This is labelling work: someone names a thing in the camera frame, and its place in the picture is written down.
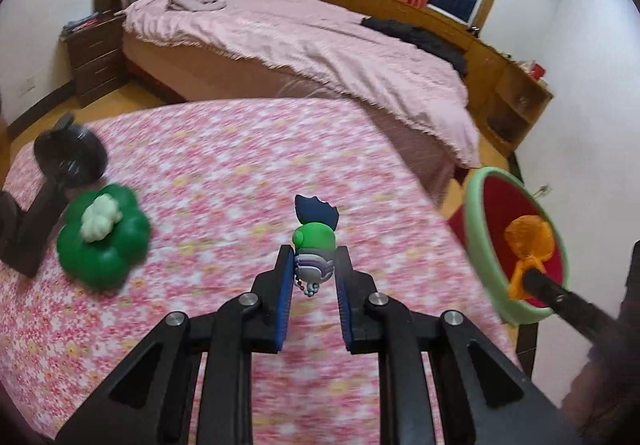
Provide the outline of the green cartoon figure keychain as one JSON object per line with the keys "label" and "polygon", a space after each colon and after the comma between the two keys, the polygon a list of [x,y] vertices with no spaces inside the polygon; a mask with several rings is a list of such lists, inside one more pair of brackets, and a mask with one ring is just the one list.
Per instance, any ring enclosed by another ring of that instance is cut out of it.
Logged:
{"label": "green cartoon figure keychain", "polygon": [[299,227],[293,233],[294,279],[308,298],[334,274],[336,229],[340,213],[317,196],[296,195],[294,207]]}

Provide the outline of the orange plastic wrapper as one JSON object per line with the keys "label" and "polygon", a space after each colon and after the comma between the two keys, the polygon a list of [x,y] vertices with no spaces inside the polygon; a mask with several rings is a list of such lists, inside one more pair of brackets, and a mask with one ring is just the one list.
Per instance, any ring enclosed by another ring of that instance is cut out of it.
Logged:
{"label": "orange plastic wrapper", "polygon": [[513,300],[533,298],[524,287],[524,277],[531,269],[546,274],[544,263],[552,258],[555,250],[552,227],[542,217],[523,216],[506,227],[504,239],[518,258],[506,292]]}

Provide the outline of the pink floral table cloth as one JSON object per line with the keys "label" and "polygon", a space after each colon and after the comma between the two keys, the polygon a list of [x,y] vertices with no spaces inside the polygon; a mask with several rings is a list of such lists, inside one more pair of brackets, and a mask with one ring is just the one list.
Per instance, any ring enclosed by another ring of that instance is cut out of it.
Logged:
{"label": "pink floral table cloth", "polygon": [[296,195],[340,213],[337,240],[376,287],[415,311],[464,313],[512,344],[457,238],[368,115],[349,100],[232,100],[93,122],[105,179],[130,187],[152,225],[122,289],[70,280],[49,249],[38,274],[1,272],[1,381],[53,435],[171,311],[198,316],[247,291],[291,239]]}

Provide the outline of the red bin with green rim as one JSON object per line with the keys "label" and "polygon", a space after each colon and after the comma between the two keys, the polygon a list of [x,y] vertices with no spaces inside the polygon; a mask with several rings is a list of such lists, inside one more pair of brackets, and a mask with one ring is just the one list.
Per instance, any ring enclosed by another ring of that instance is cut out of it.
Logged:
{"label": "red bin with green rim", "polygon": [[562,286],[568,280],[563,240],[520,180],[495,167],[477,170],[448,224],[503,321],[521,326],[552,314],[544,302],[524,292],[510,294],[512,277],[532,262],[533,250],[541,272]]}

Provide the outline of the green pepper toy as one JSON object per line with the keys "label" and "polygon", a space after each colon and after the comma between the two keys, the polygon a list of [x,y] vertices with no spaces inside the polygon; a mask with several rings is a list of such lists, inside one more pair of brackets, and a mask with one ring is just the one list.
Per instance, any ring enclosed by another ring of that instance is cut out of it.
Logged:
{"label": "green pepper toy", "polygon": [[81,193],[67,207],[56,251],[63,271],[95,291],[120,287],[148,253],[152,226],[125,185]]}

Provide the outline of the long wooden cabinet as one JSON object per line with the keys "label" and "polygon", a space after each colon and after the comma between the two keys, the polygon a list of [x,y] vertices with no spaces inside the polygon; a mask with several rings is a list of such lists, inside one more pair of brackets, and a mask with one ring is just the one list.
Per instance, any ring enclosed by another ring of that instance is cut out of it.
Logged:
{"label": "long wooden cabinet", "polygon": [[503,156],[515,152],[552,100],[552,93],[511,58],[430,10],[397,0],[320,1],[430,38],[430,51],[462,77],[480,132]]}

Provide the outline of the wooden bed base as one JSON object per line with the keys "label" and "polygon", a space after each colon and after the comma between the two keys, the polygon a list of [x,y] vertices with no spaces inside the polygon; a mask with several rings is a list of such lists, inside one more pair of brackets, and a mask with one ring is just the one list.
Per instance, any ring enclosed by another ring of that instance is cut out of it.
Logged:
{"label": "wooden bed base", "polygon": [[[255,60],[235,60],[196,46],[157,46],[125,31],[122,53],[128,70],[168,103],[229,98],[339,98],[323,84],[272,69]],[[390,141],[424,190],[441,205],[452,180],[463,183],[471,169],[431,134],[410,128],[380,106],[355,103]]]}

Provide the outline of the black clothes on bed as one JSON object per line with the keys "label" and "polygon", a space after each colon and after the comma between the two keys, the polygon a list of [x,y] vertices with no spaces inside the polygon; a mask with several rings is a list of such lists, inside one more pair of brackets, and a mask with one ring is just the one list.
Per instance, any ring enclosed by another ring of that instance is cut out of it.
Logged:
{"label": "black clothes on bed", "polygon": [[464,58],[464,51],[434,32],[397,20],[383,20],[377,17],[365,17],[361,20],[360,25],[378,31],[387,37],[412,44],[426,53],[441,58],[448,62],[461,78],[465,78],[468,74],[468,63]]}

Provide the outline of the pink checked bedspread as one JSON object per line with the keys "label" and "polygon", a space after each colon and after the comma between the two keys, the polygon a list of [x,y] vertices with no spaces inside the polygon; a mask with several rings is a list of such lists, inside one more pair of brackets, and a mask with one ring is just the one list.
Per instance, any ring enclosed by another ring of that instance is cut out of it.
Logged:
{"label": "pink checked bedspread", "polygon": [[362,26],[360,14],[320,0],[219,0],[217,11],[176,11],[169,1],[128,5],[126,33],[154,46],[193,46],[287,69],[434,136],[460,167],[480,164],[480,132],[454,66]]}

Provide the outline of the dark wooden nightstand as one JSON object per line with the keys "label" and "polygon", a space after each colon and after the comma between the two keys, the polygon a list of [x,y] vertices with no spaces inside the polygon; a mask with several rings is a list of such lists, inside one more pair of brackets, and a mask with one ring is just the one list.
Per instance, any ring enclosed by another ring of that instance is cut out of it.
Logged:
{"label": "dark wooden nightstand", "polygon": [[64,32],[75,95],[82,106],[122,87],[128,80],[122,54],[122,15],[102,15]]}

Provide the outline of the grey folded cloth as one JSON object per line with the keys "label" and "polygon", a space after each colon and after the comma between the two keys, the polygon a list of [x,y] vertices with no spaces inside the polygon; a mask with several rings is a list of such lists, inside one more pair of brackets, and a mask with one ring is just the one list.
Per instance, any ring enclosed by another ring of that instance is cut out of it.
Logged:
{"label": "grey folded cloth", "polygon": [[224,0],[168,0],[168,11],[216,12],[227,6]]}

